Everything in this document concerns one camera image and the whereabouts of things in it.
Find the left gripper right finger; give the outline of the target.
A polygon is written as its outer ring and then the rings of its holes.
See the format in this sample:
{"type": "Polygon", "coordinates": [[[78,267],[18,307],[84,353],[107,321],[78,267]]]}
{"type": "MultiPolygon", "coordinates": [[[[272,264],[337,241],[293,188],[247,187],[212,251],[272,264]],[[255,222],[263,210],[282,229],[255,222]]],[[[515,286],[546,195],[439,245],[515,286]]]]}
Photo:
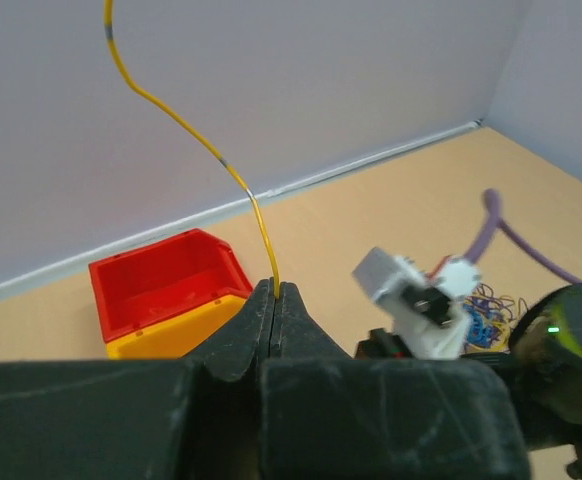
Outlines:
{"type": "Polygon", "coordinates": [[[527,479],[502,380],[475,361],[270,352],[260,367],[265,479],[527,479]]]}

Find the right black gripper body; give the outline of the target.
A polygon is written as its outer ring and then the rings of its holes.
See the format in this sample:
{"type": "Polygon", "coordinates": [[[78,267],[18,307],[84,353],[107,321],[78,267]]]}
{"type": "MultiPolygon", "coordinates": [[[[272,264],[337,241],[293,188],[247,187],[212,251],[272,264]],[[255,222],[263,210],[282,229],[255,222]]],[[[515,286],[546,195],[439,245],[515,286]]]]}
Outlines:
{"type": "MultiPolygon", "coordinates": [[[[403,339],[383,328],[372,329],[368,338],[357,343],[355,359],[416,359],[403,339]]],[[[468,353],[460,356],[462,360],[478,361],[493,370],[513,370],[516,359],[507,353],[468,353]]]]}

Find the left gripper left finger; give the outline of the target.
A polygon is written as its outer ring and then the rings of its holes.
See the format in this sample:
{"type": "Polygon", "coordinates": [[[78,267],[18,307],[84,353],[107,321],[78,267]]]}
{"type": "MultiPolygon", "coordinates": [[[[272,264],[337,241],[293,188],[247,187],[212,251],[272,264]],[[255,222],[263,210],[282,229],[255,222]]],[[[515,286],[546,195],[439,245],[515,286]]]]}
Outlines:
{"type": "Polygon", "coordinates": [[[255,479],[253,369],[274,307],[175,360],[0,362],[0,479],[255,479]]]}

